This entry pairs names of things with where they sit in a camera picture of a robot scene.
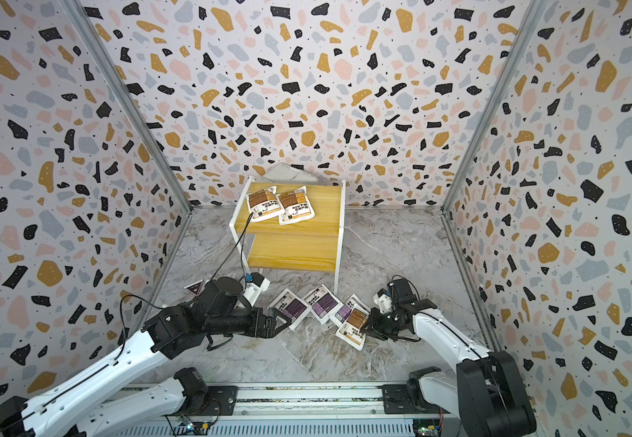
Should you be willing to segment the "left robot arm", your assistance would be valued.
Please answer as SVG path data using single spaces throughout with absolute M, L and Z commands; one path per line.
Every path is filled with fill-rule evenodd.
M 2 436 L 110 436 L 157 416 L 209 413 L 209 389 L 194 368 L 178 371 L 154 388 L 115 402 L 110 396 L 136 378 L 215 337 L 271 339 L 290 326 L 272 308 L 264 313 L 245 298 L 239 280 L 210 280 L 192 300 L 161 309 L 121 345 L 69 381 L 31 399 L 0 405 Z

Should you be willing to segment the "brown coffee bag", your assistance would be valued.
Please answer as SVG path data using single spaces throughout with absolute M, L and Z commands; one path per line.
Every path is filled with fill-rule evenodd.
M 306 186 L 281 192 L 278 198 L 283 207 L 283 211 L 279 215 L 280 225 L 296 224 L 315 217 L 315 211 L 308 198 Z
M 273 218 L 279 218 L 284 212 L 282 203 L 279 200 L 276 186 L 269 186 L 248 193 L 247 196 L 248 216 L 251 222 L 262 222 Z
M 360 306 L 355 305 L 348 318 L 336 331 L 336 337 L 349 344 L 357 351 L 364 347 L 366 334 L 362 331 L 369 318 L 369 313 Z

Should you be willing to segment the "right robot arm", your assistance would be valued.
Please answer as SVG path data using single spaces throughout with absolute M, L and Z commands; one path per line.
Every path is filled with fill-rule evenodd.
M 514 358 L 472 340 L 449 322 L 437 306 L 419 297 L 404 277 L 392 279 L 374 298 L 362 332 L 378 340 L 425 342 L 452 368 L 413 371 L 405 384 L 381 389 L 388 414 L 435 414 L 437 420 L 415 430 L 442 436 L 444 420 L 456 417 L 469 436 L 526 436 L 536 432 L 534 409 Z

